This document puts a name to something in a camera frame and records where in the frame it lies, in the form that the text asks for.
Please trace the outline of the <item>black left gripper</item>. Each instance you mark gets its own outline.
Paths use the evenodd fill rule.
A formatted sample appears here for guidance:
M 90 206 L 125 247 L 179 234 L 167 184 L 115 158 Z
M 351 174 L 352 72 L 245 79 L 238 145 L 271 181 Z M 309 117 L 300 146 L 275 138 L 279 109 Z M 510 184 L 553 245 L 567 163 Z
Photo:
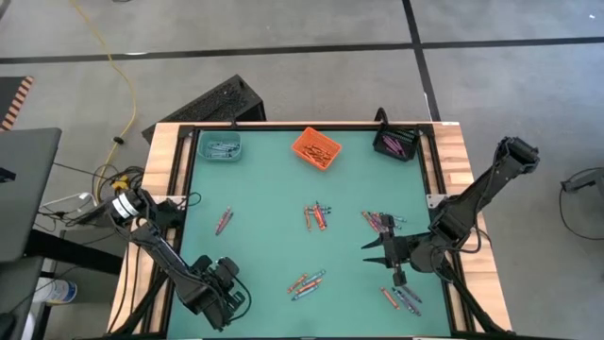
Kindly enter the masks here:
M 215 330 L 223 330 L 246 302 L 241 291 L 234 291 L 239 267 L 228 257 L 214 263 L 209 257 L 200 258 L 203 286 L 201 312 Z

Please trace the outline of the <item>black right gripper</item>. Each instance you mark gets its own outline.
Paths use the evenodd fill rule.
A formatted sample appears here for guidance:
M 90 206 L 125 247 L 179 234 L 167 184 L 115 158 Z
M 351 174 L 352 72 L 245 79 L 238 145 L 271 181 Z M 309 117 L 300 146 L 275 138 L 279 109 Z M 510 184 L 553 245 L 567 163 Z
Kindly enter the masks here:
M 393 281 L 395 286 L 404 286 L 407 284 L 405 271 L 402 269 L 402 264 L 409 261 L 410 251 L 407 239 L 403 236 L 394 234 L 394 218 L 389 214 L 382 214 L 380 222 L 384 231 L 381 237 L 375 241 L 362 246 L 362 249 L 383 246 L 384 258 L 365 258 L 364 262 L 381 264 L 393 270 Z

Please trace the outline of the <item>light wooden table board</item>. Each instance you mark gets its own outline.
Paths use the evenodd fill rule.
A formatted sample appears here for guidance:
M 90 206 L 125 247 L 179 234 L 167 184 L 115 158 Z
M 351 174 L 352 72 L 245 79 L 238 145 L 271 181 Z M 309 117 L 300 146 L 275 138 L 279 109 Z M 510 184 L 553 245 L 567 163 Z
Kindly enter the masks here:
M 176 190 L 184 190 L 185 171 L 193 163 L 184 158 L 193 153 L 192 138 L 186 134 L 193 128 L 230 128 L 228 122 L 158 123 L 152 139 L 143 176 L 143 187 L 158 198 L 169 191 L 169 181 L 176 180 Z M 335 128 L 370 129 L 378 128 L 370 121 L 325 121 L 325 122 L 241 122 L 236 129 L 245 128 L 293 128 L 312 127 L 317 130 Z M 421 155 L 428 169 L 428 188 L 441 194 L 459 194 L 474 180 L 467 150 L 458 122 L 410 122 L 411 127 L 423 128 Z M 121 327 L 130 315 L 130 309 L 139 303 L 150 290 L 153 261 L 147 255 L 136 254 L 137 247 L 127 248 L 123 259 L 118 285 L 111 307 L 108 329 Z M 461 271 L 464 282 L 480 306 L 500 327 L 512 327 L 506 302 L 495 266 L 492 247 L 482 243 L 481 251 L 475 255 L 460 255 L 454 265 Z

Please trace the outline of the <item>teal plastic bin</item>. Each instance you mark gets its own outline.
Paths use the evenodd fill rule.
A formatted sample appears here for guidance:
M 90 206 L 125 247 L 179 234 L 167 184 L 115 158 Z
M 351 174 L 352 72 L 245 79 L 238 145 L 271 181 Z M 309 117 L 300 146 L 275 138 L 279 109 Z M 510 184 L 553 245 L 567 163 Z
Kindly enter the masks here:
M 210 159 L 206 155 L 210 153 L 208 144 L 224 143 L 224 144 L 240 144 L 237 152 L 230 152 L 230 159 Z M 232 131 L 203 131 L 197 144 L 197 154 L 208 162 L 236 162 L 242 156 L 243 143 L 239 133 Z

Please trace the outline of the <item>black plastic basket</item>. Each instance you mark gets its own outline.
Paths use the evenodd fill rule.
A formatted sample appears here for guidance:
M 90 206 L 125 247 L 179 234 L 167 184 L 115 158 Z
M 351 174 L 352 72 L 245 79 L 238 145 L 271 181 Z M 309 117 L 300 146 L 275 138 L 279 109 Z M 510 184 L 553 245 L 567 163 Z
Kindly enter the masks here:
M 399 156 L 393 154 L 387 150 L 384 143 L 382 142 L 381 136 L 390 136 L 397 139 L 402 148 L 404 149 L 406 156 Z M 414 128 L 402 128 L 402 127 L 391 127 L 381 125 L 375 135 L 373 141 L 373 148 L 376 152 L 397 159 L 399 161 L 407 162 L 411 161 L 415 157 L 417 146 L 419 143 L 419 134 Z

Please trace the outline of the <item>orange plastic basket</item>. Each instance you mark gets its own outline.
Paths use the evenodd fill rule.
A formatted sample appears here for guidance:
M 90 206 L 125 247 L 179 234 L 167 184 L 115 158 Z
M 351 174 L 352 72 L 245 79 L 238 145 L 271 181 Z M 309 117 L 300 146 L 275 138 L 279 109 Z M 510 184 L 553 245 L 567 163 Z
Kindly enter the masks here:
M 327 167 L 320 166 L 317 164 L 306 152 L 304 149 L 304 145 L 318 145 L 325 149 L 331 155 L 331 160 Z M 319 132 L 318 130 L 312 127 L 306 127 L 302 134 L 295 140 L 292 145 L 293 152 L 302 160 L 309 163 L 310 165 L 316 167 L 321 171 L 326 171 L 331 163 L 335 160 L 335 158 L 339 155 L 342 146 L 332 139 L 330 139 L 327 135 Z

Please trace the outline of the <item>black perforated metal case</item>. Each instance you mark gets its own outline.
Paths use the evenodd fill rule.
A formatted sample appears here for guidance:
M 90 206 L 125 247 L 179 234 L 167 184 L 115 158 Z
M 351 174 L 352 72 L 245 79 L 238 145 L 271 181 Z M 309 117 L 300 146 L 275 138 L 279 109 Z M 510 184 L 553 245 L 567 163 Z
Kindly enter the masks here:
M 160 123 L 263 122 L 263 100 L 235 75 L 159 120 Z

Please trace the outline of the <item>white blue plastic bottle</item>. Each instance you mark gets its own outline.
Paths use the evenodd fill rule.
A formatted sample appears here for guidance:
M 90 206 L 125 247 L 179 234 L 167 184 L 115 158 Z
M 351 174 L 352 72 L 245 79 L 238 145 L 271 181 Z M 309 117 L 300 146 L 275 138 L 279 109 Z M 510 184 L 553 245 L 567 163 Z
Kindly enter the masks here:
M 32 298 L 36 303 L 67 304 L 77 294 L 77 285 L 69 280 L 39 278 Z

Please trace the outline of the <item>white power strip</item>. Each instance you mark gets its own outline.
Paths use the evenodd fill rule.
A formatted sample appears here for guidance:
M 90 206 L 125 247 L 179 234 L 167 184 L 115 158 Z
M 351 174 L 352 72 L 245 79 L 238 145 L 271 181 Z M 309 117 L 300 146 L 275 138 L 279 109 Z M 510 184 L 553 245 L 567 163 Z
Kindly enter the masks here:
M 76 203 L 75 210 L 77 212 L 81 212 L 84 207 L 87 205 L 93 205 L 96 207 L 98 205 L 97 200 L 93 197 L 93 194 L 90 192 L 81 192 L 73 195 L 68 195 L 65 197 L 61 197 L 58 199 L 50 200 L 45 203 L 42 203 L 40 208 L 50 210 L 51 206 L 60 205 L 64 203 Z

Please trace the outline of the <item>black floor tape strip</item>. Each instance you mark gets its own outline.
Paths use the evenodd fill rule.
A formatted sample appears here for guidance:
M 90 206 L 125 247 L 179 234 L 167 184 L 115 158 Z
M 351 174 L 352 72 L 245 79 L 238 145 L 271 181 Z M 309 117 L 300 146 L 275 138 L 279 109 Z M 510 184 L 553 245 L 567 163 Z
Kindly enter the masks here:
M 461 41 L 461 42 L 384 42 L 384 43 L 348 43 L 333 45 L 288 45 L 276 47 L 249 47 L 209 50 L 182 50 L 162 52 L 141 52 L 111 54 L 113 60 L 169 60 L 218 58 L 239 56 L 268 56 L 291 54 L 317 54 L 339 52 L 381 52 L 403 50 L 489 48 L 489 47 L 532 47 L 573 44 L 604 44 L 604 37 L 547 38 L 497 41 Z
M 405 11 L 408 29 L 411 37 L 411 46 L 415 56 L 424 97 L 428 107 L 428 115 L 431 121 L 441 121 L 436 95 L 431 82 L 428 64 L 422 46 L 419 29 L 414 16 L 411 0 L 401 0 Z

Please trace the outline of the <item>dark grey desk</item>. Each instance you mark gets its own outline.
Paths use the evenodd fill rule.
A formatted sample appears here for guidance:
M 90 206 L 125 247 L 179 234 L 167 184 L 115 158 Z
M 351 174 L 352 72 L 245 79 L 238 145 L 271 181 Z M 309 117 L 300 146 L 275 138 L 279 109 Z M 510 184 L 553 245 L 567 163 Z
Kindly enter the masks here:
M 0 182 L 0 263 L 37 253 L 34 245 L 42 233 L 33 226 L 60 135 L 57 127 L 0 133 L 0 170 L 14 174 Z

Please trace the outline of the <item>grey metal stand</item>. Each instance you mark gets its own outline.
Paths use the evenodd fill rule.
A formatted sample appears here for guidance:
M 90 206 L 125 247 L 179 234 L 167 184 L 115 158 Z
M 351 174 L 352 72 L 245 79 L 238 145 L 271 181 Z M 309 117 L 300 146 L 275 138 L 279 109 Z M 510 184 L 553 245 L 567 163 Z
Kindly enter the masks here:
M 595 186 L 604 196 L 604 167 L 581 170 L 569 179 L 562 181 L 561 186 L 566 193 L 574 193 L 582 188 Z

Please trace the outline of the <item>black mat orange-striped edge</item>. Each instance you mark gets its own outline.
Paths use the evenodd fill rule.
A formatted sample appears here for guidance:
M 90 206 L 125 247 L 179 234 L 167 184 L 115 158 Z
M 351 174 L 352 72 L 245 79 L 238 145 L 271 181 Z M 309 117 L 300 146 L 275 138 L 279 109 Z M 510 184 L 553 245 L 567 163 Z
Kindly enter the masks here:
M 33 76 L 0 76 L 0 132 L 12 130 L 33 84 Z

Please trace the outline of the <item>black metal table frame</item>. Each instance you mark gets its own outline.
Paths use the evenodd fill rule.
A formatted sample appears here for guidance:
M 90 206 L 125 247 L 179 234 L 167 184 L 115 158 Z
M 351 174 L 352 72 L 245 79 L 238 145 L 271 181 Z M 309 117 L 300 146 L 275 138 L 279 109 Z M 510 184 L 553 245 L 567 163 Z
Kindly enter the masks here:
M 377 123 L 322 122 L 318 129 L 342 148 L 325 171 L 294 154 L 303 128 L 244 123 L 242 157 L 208 162 L 190 143 L 177 143 L 178 124 L 157 126 L 143 187 L 162 196 L 174 184 L 178 194 L 193 194 L 176 240 L 182 257 L 228 256 L 252 299 L 215 331 L 162 290 L 152 330 L 175 340 L 278 340 L 445 337 L 461 328 L 457 294 L 433 274 L 407 273 L 419 314 L 387 299 L 392 273 L 375 263 L 381 249 L 371 247 L 376 234 L 362 217 L 366 210 L 394 213 L 404 217 L 403 233 L 425 230 L 426 195 L 437 179 L 450 194 L 473 181 L 460 126 L 434 124 L 434 146 L 402 162 L 373 149 Z

